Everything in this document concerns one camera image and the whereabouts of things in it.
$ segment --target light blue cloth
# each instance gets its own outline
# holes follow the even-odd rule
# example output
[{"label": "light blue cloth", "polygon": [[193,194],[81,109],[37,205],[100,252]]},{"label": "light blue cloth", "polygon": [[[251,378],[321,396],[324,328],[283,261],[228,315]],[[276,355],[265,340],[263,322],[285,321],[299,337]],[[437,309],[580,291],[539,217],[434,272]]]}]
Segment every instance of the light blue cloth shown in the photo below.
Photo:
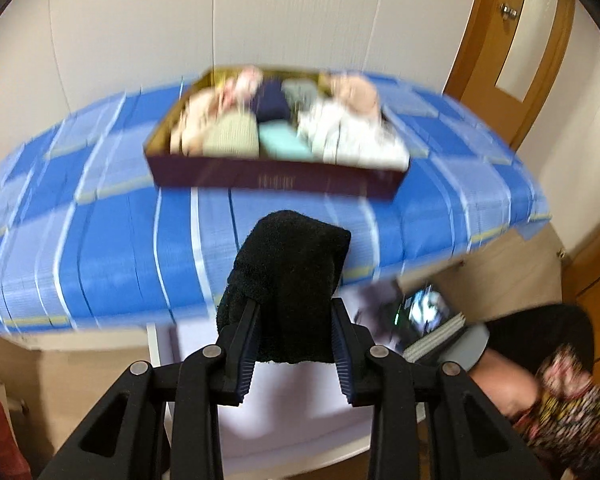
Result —
[{"label": "light blue cloth", "polygon": [[480,119],[446,96],[367,76],[411,152],[392,202],[156,189],[142,144],[183,83],[106,98],[19,146],[0,164],[0,332],[215,316],[238,248],[281,209],[351,231],[344,284],[546,224],[542,190]]},{"label": "light blue cloth", "polygon": [[259,126],[260,145],[271,158],[280,160],[313,160],[309,146],[298,139],[296,131],[286,121],[269,121]]}]

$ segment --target metal screw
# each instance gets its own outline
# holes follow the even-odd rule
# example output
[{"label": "metal screw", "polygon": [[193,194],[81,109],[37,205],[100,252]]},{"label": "metal screw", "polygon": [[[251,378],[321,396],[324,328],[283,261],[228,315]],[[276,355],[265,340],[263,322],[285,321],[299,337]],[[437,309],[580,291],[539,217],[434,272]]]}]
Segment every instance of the metal screw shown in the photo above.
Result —
[{"label": "metal screw", "polygon": [[387,357],[389,355],[389,351],[386,348],[386,346],[382,346],[382,345],[372,346],[371,349],[369,350],[369,353],[373,357],[378,357],[378,358]]},{"label": "metal screw", "polygon": [[460,365],[453,361],[447,361],[442,365],[442,373],[445,375],[458,375],[460,373]]},{"label": "metal screw", "polygon": [[142,375],[149,369],[149,365],[146,361],[136,361],[129,367],[129,371],[133,375]]},{"label": "metal screw", "polygon": [[202,355],[210,359],[213,357],[218,357],[221,353],[222,349],[218,345],[209,345],[202,349]]}]

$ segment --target beige knit cloth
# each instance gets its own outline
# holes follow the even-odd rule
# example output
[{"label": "beige knit cloth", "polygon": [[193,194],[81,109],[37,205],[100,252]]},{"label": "beige knit cloth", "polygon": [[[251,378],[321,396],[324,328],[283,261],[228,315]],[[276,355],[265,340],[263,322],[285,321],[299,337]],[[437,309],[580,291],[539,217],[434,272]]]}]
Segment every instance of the beige knit cloth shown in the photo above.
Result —
[{"label": "beige knit cloth", "polygon": [[202,154],[258,158],[260,145],[255,116],[247,111],[226,112],[206,134]]}]

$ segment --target navy blue cloth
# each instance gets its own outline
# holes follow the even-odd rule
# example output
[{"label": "navy blue cloth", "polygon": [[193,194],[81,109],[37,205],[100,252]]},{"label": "navy blue cloth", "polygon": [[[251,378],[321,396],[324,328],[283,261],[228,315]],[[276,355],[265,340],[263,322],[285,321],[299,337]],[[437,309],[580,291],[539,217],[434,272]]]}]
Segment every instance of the navy blue cloth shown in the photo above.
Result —
[{"label": "navy blue cloth", "polygon": [[250,108],[258,124],[291,120],[291,110],[280,79],[265,79],[251,100]]}]

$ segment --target folded clothes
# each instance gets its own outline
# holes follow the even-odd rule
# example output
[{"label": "folded clothes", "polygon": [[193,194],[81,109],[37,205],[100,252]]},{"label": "folded clothes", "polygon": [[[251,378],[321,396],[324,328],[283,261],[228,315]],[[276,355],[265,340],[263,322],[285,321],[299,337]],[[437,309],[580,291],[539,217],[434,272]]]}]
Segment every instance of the folded clothes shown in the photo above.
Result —
[{"label": "folded clothes", "polygon": [[334,75],[330,78],[331,94],[336,101],[357,115],[380,120],[378,90],[361,75]]},{"label": "folded clothes", "polygon": [[282,93],[280,79],[267,79],[258,88],[251,100],[251,111],[256,116],[258,124],[267,121],[289,121],[291,110]]},{"label": "folded clothes", "polygon": [[220,96],[218,113],[222,114],[233,106],[241,107],[247,105],[260,84],[262,83],[262,72],[259,68],[248,66],[243,69],[238,77],[230,77],[218,85]]},{"label": "folded clothes", "polygon": [[333,100],[318,99],[308,112],[299,112],[298,135],[323,162],[399,171],[409,166],[409,153],[394,129]]},{"label": "folded clothes", "polygon": [[206,134],[202,155],[258,158],[258,126],[253,114],[231,110],[220,116]]},{"label": "folded clothes", "polygon": [[282,82],[286,102],[295,111],[307,111],[318,98],[318,87],[311,79],[292,78]]},{"label": "folded clothes", "polygon": [[312,160],[309,146],[298,138],[286,121],[269,121],[260,125],[260,144],[272,158],[280,160]]},{"label": "folded clothes", "polygon": [[185,155],[200,153],[205,135],[216,119],[212,108],[217,98],[214,88],[204,88],[191,96],[180,123],[171,132],[171,153],[178,153],[180,144]]}]

